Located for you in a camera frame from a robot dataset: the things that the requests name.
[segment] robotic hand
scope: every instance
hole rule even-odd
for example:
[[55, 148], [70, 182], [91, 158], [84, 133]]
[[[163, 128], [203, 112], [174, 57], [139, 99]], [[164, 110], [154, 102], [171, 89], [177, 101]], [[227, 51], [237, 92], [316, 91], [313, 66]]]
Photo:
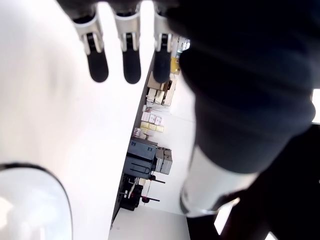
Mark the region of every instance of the robotic hand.
[[[108, 63], [104, 51], [97, 0], [58, 0], [72, 20], [87, 55], [89, 71], [94, 81], [101, 83], [108, 78]], [[140, 4], [138, 0], [110, 0], [118, 37], [123, 54], [123, 72], [126, 81], [136, 84], [141, 77], [139, 58]], [[175, 1], [154, 3], [155, 64], [154, 78], [159, 83], [169, 79], [173, 32], [169, 29], [164, 13]]]
[[[103, 82], [108, 65], [97, 0], [58, 2], [84, 44], [92, 78]], [[140, 1], [107, 2], [121, 40], [125, 79], [137, 83]], [[315, 110], [309, 62], [319, 29], [316, 6], [308, 2], [154, 2], [158, 82], [170, 73], [173, 34], [191, 39], [180, 57], [196, 96], [196, 137], [180, 197], [188, 217], [215, 213], [230, 200], [224, 196], [250, 186], [287, 142], [310, 126]]]

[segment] metal bracket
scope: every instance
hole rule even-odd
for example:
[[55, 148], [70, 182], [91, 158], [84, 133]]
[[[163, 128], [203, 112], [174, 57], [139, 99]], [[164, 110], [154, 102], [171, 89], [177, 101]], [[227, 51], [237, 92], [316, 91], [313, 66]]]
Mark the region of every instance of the metal bracket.
[[118, 37], [121, 41], [121, 49], [123, 52], [127, 51], [127, 34], [132, 34], [133, 50], [139, 50], [140, 38], [140, 6], [137, 6], [136, 13], [131, 16], [118, 16], [114, 13], [116, 28], [118, 30]]
[[74, 27], [79, 35], [80, 40], [84, 45], [84, 51], [87, 55], [90, 55], [90, 44], [88, 41], [88, 34], [92, 34], [95, 50], [101, 53], [104, 49], [104, 41], [102, 39], [103, 32], [100, 24], [99, 14], [95, 13], [92, 20], [86, 23], [73, 23]]

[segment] white box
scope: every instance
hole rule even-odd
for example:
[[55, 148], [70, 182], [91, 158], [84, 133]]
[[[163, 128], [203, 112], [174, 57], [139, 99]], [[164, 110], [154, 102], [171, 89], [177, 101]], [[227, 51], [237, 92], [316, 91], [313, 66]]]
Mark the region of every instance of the white box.
[[154, 124], [156, 121], [156, 116], [153, 114], [150, 114], [149, 123]]
[[161, 124], [161, 120], [162, 120], [162, 118], [159, 117], [159, 116], [157, 116], [157, 117], [155, 118], [154, 124], [155, 124], [155, 125], [160, 125], [160, 124]]
[[145, 117], [144, 117], [145, 122], [149, 122], [150, 115], [151, 115], [150, 112], [145, 113]]
[[156, 133], [156, 131], [153, 131], [153, 130], [150, 130], [150, 129], [148, 129], [148, 130], [146, 131], [146, 134], [147, 134], [148, 136], [154, 136], [155, 133]]
[[145, 128], [145, 127], [140, 127], [140, 129], [143, 134], [146, 134], [148, 131], [148, 128]]
[[147, 113], [144, 111], [144, 112], [142, 113], [141, 121], [144, 121], [144, 120], [145, 120], [146, 115], [147, 115]]

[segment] yellow box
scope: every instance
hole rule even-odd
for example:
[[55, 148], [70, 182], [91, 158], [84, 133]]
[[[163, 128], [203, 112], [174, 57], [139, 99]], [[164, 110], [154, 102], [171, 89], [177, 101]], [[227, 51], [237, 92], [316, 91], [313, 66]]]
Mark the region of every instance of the yellow box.
[[140, 124], [140, 127], [141, 128], [148, 128], [149, 127], [149, 123], [148, 122], [146, 122], [146, 121], [141, 121], [141, 124]]
[[156, 125], [149, 123], [149, 127], [148, 127], [148, 129], [155, 131], [155, 130], [156, 130], [156, 128], [157, 128], [157, 126], [156, 126]]
[[157, 132], [163, 133], [164, 130], [165, 130], [165, 128], [164, 128], [163, 126], [156, 126], [155, 130], [156, 130]]

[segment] black fingertip pad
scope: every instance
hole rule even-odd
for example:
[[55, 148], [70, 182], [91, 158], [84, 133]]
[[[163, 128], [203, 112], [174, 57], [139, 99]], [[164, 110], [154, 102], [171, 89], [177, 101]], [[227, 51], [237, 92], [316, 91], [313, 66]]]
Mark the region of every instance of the black fingertip pad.
[[91, 78], [97, 83], [103, 83], [109, 75], [105, 50], [101, 53], [91, 51], [87, 58]]
[[156, 51], [154, 55], [153, 77], [154, 79], [163, 84], [170, 78], [170, 65], [171, 65], [171, 52], [164, 49]]
[[139, 51], [128, 49], [123, 52], [123, 74], [129, 84], [136, 84], [141, 78]]

